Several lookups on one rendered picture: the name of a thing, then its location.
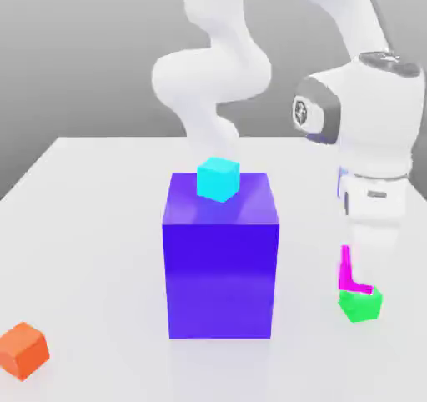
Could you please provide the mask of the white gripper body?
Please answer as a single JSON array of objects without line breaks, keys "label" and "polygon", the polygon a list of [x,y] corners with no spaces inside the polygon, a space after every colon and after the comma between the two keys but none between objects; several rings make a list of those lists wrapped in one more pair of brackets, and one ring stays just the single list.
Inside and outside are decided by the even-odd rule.
[{"label": "white gripper body", "polygon": [[358,224],[398,224],[406,214],[407,178],[346,178],[346,215]]}]

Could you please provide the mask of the small green cube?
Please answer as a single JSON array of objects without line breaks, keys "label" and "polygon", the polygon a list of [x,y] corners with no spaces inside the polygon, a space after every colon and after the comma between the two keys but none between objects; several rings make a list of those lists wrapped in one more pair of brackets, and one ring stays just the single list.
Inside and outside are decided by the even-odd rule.
[{"label": "small green cube", "polygon": [[379,317],[383,294],[376,286],[370,294],[340,290],[338,304],[350,322],[369,321]]}]

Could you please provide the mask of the small cyan cube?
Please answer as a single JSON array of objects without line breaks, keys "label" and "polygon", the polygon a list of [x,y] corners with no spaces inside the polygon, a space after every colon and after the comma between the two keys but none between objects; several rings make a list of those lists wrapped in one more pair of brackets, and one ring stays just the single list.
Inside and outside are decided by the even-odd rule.
[{"label": "small cyan cube", "polygon": [[224,203],[240,188],[240,163],[225,158],[209,158],[197,168],[197,195]]}]

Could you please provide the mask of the small orange cube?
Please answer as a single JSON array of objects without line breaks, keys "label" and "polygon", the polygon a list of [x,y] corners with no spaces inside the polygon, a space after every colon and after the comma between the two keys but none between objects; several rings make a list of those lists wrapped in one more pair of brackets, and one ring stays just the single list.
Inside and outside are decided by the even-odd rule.
[{"label": "small orange cube", "polygon": [[45,335],[21,322],[0,336],[0,367],[24,381],[49,360]]}]

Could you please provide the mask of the large purple box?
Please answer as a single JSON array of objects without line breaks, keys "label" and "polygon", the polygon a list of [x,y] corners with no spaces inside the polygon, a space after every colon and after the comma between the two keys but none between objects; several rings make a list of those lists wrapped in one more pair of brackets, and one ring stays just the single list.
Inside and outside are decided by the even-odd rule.
[{"label": "large purple box", "polygon": [[269,338],[279,217],[268,176],[242,174],[217,203],[196,194],[195,174],[173,174],[162,230],[170,338]]}]

